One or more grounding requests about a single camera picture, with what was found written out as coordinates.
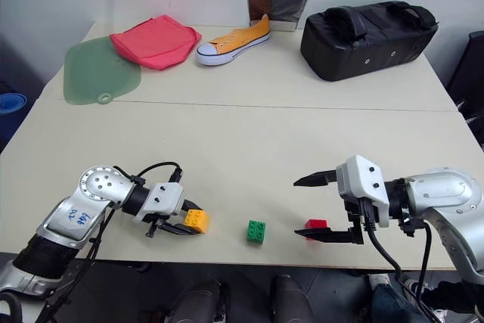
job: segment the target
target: black duffel bag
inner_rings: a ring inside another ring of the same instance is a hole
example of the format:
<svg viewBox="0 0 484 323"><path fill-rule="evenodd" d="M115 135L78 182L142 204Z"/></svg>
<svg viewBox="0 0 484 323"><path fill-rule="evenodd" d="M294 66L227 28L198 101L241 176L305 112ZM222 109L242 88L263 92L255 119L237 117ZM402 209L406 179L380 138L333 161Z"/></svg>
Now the black duffel bag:
<svg viewBox="0 0 484 323"><path fill-rule="evenodd" d="M322 79L337 81L413 61L438 26L405 2L329 8L306 20L301 53Z"/></svg>

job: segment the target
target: lego brick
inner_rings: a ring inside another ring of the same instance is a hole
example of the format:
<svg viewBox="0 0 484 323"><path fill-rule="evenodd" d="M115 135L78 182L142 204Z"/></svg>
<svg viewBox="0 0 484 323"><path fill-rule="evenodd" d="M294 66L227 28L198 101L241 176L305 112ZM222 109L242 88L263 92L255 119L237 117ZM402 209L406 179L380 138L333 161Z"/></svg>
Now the lego brick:
<svg viewBox="0 0 484 323"><path fill-rule="evenodd" d="M184 225L204 234L209 227L209 215L202 210L188 210Z"/></svg>
<svg viewBox="0 0 484 323"><path fill-rule="evenodd" d="M306 228L326 228L327 221L325 219L309 219L304 225Z"/></svg>
<svg viewBox="0 0 484 323"><path fill-rule="evenodd" d="M264 237L265 222L250 220L249 226L247 227L247 241L262 244L264 242Z"/></svg>

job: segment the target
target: table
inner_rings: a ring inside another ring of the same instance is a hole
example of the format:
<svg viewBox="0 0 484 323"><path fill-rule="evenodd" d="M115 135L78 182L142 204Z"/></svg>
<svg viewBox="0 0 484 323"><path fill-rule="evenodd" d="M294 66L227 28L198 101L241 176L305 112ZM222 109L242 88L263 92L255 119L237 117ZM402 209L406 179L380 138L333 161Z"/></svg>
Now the table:
<svg viewBox="0 0 484 323"><path fill-rule="evenodd" d="M143 102L73 106L39 99L0 156L0 250L17 252L82 172L120 165L129 172L179 162L186 198L211 217L203 236L144 236L147 224L116 213L100 259L334 266L388 269L365 245L320 244L293 233L309 218L349 223L336 186L295 188L299 177L332 169L352 154L378 163L385 179L436 166L484 181L484 155L456 112L238 107ZM171 170L147 175L155 183ZM245 241L249 219L265 221L262 246ZM377 236L404 269L419 269L423 232L407 238L393 223ZM451 261L434 243L430 269Z"/></svg>
<svg viewBox="0 0 484 323"><path fill-rule="evenodd" d="M85 40L121 32L96 23ZM200 42L231 28L196 26ZM183 63L163 72L143 69L141 84L118 101L165 102L325 109L456 111L428 60L352 77L338 82L319 79L299 51L302 30L273 32L269 42L244 52L219 67L199 65L194 52ZM63 100L63 74L46 85L42 98Z"/></svg>

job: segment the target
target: person's shoe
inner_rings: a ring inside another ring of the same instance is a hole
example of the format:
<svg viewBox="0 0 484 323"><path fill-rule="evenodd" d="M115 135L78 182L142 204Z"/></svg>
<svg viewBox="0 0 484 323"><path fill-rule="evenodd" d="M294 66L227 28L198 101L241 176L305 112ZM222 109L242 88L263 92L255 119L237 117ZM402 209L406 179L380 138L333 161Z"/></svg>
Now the person's shoe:
<svg viewBox="0 0 484 323"><path fill-rule="evenodd" d="M415 279L407 279L407 281L405 282L405 286L413 294L417 294L417 288L418 288L418 281L417 280L415 280ZM423 283L423 287L422 287L422 293L424 293L425 291L430 291L430 289L429 289L429 285L424 282ZM418 303L415 300L415 298L413 298L413 296L410 295L410 293L407 292L407 290L404 289L403 290L403 294L405 295L405 298L407 298L408 302L410 302L413 306L416 306L418 309L420 309L420 307L418 306ZM444 310L444 309L434 309L433 310L433 314L436 315L436 317L441 321L441 323L445 323L445 317L447 316L447 310Z"/></svg>
<svg viewBox="0 0 484 323"><path fill-rule="evenodd" d="M391 285L388 274L369 274L368 280L370 281L372 290L375 290L381 284Z"/></svg>
<svg viewBox="0 0 484 323"><path fill-rule="evenodd" d="M266 42L270 31L269 17L264 14L254 26L235 29L226 36L203 43L197 48L197 61L207 66L226 64L243 51Z"/></svg>

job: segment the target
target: jeans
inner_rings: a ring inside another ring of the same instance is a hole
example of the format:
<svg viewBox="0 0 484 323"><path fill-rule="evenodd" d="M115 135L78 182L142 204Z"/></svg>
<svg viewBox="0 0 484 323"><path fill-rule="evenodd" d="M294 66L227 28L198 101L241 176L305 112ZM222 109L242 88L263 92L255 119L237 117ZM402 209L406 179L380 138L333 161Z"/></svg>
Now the jeans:
<svg viewBox="0 0 484 323"><path fill-rule="evenodd" d="M428 319L390 285L380 284L371 301L373 323L428 323Z"/></svg>

